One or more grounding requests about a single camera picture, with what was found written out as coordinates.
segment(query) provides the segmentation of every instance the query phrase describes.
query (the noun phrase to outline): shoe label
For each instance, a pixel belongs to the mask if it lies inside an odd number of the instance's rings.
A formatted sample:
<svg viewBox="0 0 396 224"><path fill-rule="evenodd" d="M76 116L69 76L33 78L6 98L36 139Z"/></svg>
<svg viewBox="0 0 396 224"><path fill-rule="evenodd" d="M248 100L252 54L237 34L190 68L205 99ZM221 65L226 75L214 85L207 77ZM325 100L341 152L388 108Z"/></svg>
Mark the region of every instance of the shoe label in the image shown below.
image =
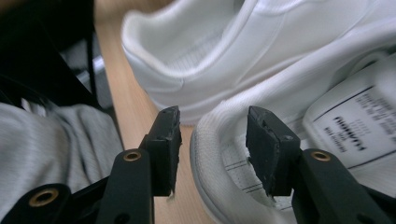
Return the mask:
<svg viewBox="0 0 396 224"><path fill-rule="evenodd" d="M346 168L396 152L396 110L375 87L346 99L314 120L326 148Z"/></svg>

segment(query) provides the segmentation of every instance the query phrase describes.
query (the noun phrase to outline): brass grommet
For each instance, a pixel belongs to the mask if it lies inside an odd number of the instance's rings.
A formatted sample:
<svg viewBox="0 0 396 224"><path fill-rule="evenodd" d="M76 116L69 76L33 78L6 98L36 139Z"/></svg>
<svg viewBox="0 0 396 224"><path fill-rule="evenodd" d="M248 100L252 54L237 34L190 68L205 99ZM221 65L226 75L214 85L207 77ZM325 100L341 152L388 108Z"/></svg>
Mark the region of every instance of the brass grommet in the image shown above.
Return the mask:
<svg viewBox="0 0 396 224"><path fill-rule="evenodd" d="M58 195L59 191L57 189L43 189L29 200L29 205L32 207L44 206L52 203Z"/></svg>
<svg viewBox="0 0 396 224"><path fill-rule="evenodd" d="M123 158L125 161L137 161L140 159L140 157L142 157L142 154L140 154L140 152L133 151L128 154L125 154Z"/></svg>
<svg viewBox="0 0 396 224"><path fill-rule="evenodd" d="M320 151L312 152L311 156L318 161L330 161L332 159L329 154Z"/></svg>

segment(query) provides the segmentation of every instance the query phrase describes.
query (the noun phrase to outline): wooden table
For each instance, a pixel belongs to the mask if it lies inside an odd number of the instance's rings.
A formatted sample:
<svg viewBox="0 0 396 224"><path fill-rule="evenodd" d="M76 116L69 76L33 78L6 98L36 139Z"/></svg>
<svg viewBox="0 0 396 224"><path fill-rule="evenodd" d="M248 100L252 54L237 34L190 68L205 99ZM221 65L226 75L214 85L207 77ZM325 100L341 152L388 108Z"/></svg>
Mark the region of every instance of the wooden table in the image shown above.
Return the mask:
<svg viewBox="0 0 396 224"><path fill-rule="evenodd" d="M140 88L121 48L123 15L131 9L157 10L170 0L96 0L95 28L105 60L107 79L125 149L139 146L149 132L158 109ZM206 214L194 185L190 167L192 127L181 127L183 145L177 171L175 198L155 198L156 223L214 223Z"/></svg>

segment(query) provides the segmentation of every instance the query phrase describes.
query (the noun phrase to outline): sneaker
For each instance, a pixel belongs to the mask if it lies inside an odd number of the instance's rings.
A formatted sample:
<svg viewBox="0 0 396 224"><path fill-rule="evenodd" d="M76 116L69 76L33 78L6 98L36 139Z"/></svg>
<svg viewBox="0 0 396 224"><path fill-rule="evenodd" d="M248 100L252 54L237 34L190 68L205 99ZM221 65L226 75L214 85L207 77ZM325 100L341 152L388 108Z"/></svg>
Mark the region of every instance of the sneaker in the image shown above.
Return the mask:
<svg viewBox="0 0 396 224"><path fill-rule="evenodd" d="M375 0L179 0L121 28L135 78L184 124L358 27L392 16Z"/></svg>
<svg viewBox="0 0 396 224"><path fill-rule="evenodd" d="M364 85L373 86L374 80L370 78L363 78L365 81L358 81L359 83L354 81L355 84L352 85L349 84L351 79L347 78L366 76L364 71L378 67L376 64L381 63L380 58L393 54L389 56L389 59L394 68L396 64L395 24L396 16L395 19L383 20L355 29L352 33L302 58L276 76L224 101L202 117L191 136L191 169L206 210L218 223L296 222L290 206L290 197L267 197L260 180L255 176L252 165L248 162L248 149L245 147L248 108L250 105L256 105L273 111L301 138L301 149L317 146L324 146L323 149L327 149L327 146L337 148L327 145L328 141L320 139L322 136L312 134L310 129L316 127L317 131L318 126L321 125L314 123L313 117L317 118L321 115L320 111L328 112L334 105L345 101L340 97L333 97L339 93L331 89L338 84L344 87L342 91L336 89L337 91L349 92L355 96L359 93L355 86L360 86L360 88ZM392 79L394 87L396 79L394 70L391 75L393 77L387 77L387 79ZM385 79L377 78L376 81L378 80L382 81L381 85L387 85L384 83ZM394 124L396 121L394 117L396 105L392 107L396 104L394 88L388 89L387 91L379 89L377 92L380 93L377 94L391 95L388 99L391 99L393 103L390 102L383 107L389 108L390 115L393 113L393 117L387 117L387 119L390 120L389 124ZM330 94L331 99L337 98L337 100L325 100L329 98L327 93ZM359 103L357 100L354 104L367 104L364 102L360 100ZM338 109L338 112L340 111L346 112L348 108ZM347 158L343 158L343 154L340 153L337 156L344 164L350 163L349 171L361 184L395 198L396 153L394 153L394 145L393 153L378 151L375 162L372 162L372 158L369 157L365 158L366 161L348 161L353 157L348 155ZM352 144L344 144L344 146L352 147L347 148L349 152L356 147Z"/></svg>

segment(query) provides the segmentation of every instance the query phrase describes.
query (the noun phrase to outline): gray cloth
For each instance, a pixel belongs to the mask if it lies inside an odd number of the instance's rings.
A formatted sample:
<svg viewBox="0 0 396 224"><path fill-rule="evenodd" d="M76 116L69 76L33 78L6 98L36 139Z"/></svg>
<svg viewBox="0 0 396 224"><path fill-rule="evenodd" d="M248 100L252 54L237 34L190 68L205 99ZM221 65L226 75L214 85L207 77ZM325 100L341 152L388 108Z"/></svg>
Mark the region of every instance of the gray cloth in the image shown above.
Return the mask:
<svg viewBox="0 0 396 224"><path fill-rule="evenodd" d="M92 107L43 118L0 104L0 220L31 189L64 183L76 192L108 176L121 151L113 120Z"/></svg>

